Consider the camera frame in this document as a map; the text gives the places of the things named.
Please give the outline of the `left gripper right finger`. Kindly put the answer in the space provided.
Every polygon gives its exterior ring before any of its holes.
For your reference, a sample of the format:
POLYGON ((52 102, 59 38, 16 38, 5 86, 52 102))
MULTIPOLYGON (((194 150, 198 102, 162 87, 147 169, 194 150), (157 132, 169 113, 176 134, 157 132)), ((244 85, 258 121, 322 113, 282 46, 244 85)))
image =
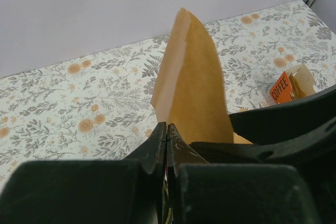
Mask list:
POLYGON ((320 223, 309 188, 289 165, 210 164, 167 128, 175 223, 320 223))

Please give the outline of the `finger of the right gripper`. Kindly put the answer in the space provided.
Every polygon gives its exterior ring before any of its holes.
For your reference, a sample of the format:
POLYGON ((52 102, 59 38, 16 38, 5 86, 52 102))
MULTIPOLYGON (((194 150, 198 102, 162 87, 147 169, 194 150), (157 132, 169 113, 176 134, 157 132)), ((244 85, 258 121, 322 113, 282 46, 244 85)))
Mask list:
POLYGON ((283 164, 308 184, 322 223, 335 223, 335 120, 302 136, 269 145, 195 142, 209 163, 283 164))
POLYGON ((302 136, 335 117, 335 86, 298 100, 229 115, 234 132, 257 145, 302 136))

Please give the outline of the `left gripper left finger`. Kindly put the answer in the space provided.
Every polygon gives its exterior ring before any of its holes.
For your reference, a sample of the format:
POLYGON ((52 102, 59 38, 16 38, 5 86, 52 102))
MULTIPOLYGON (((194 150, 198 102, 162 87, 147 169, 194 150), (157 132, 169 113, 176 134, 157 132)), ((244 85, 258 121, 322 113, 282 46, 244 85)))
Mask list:
POLYGON ((118 161, 29 161, 1 193, 1 223, 162 223, 166 124, 118 161))

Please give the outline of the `orange coffee filter box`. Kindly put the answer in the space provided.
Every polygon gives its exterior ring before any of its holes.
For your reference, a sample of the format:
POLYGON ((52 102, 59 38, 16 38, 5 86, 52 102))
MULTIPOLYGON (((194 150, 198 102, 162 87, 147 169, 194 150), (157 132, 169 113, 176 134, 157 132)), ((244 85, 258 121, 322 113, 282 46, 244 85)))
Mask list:
POLYGON ((270 89, 276 104, 286 103, 315 94, 315 79, 305 64, 285 70, 270 89))

